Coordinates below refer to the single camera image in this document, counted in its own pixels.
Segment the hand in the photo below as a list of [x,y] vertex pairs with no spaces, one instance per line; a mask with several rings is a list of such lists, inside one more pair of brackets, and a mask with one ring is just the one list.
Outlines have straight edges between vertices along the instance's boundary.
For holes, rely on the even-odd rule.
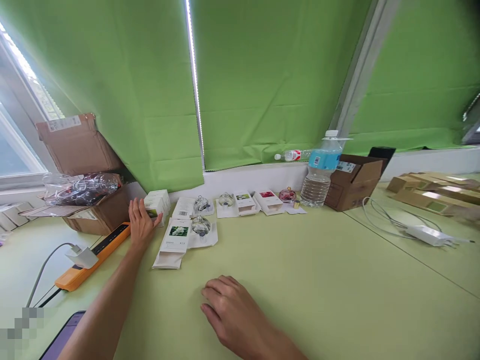
[[152,221],[145,210],[144,200],[137,198],[130,200],[128,207],[130,215],[131,246],[145,251],[154,237],[154,230],[162,221],[163,213],[160,213],[155,221]]
[[220,343],[242,359],[306,359],[295,344],[276,329],[249,292],[231,276],[206,283],[201,310]]

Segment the smartphone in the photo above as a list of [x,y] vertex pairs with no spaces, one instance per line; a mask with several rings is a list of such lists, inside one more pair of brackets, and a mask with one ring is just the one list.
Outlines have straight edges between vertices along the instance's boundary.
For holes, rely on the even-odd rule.
[[85,311],[77,311],[67,320],[39,360],[57,360]]

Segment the blue bottle label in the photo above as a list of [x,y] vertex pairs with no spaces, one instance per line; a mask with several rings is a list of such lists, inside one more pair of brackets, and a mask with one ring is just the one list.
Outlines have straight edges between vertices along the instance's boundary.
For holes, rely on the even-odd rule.
[[315,169],[335,170],[339,164],[340,154],[326,154],[321,151],[313,151],[308,161],[308,166]]

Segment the white windowsill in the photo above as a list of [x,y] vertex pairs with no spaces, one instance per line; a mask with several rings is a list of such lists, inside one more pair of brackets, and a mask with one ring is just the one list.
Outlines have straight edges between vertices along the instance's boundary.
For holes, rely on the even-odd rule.
[[[394,176],[420,171],[449,174],[478,173],[480,172],[480,146],[399,152],[391,159],[380,181],[388,182]],[[242,189],[253,192],[268,188],[279,192],[290,186],[292,189],[299,190],[306,174],[306,162],[279,162],[204,172],[203,185],[173,192],[170,194],[170,200],[176,202],[179,197],[197,197],[198,195],[217,198],[225,191],[233,192]],[[40,207],[44,204],[37,196],[42,195],[44,191],[42,186],[2,190],[0,204],[29,202],[34,207]]]

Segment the finger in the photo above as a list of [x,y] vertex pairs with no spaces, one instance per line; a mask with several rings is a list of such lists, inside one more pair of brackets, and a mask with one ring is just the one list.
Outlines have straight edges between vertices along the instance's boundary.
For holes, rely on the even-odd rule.
[[216,290],[212,289],[211,287],[204,287],[201,290],[201,294],[210,302],[214,309],[218,307],[222,295],[220,295]]
[[229,279],[227,276],[220,275],[218,277],[218,280],[220,280],[222,283],[227,284],[228,286],[235,286],[237,285],[234,283],[231,279]]
[[140,215],[144,219],[150,219],[150,216],[147,214],[147,210],[145,210],[145,203],[143,199],[140,199],[138,203],[138,210],[140,211]]
[[158,224],[160,224],[162,222],[162,219],[164,218],[164,213],[161,212],[160,215],[158,215],[155,219],[155,221],[153,222],[153,227],[156,228]]
[[130,216],[130,222],[135,221],[135,214],[134,214],[134,202],[130,200],[130,205],[128,206],[128,215]]
[[227,278],[229,278],[235,285],[238,285],[238,286],[242,286],[242,284],[240,284],[237,280],[234,279],[233,276],[227,276]]
[[212,279],[205,284],[205,287],[215,289],[217,293],[226,295],[229,285],[219,279]]
[[215,312],[215,310],[208,304],[202,304],[200,306],[201,311],[205,314],[206,319],[210,323],[211,327],[213,328],[213,331],[215,331],[215,334],[219,338],[223,338],[224,334],[224,326],[222,325],[222,321],[220,320],[219,315]]
[[133,215],[135,216],[136,220],[140,220],[140,218],[142,217],[140,215],[139,199],[138,198],[135,198],[135,200],[133,200]]

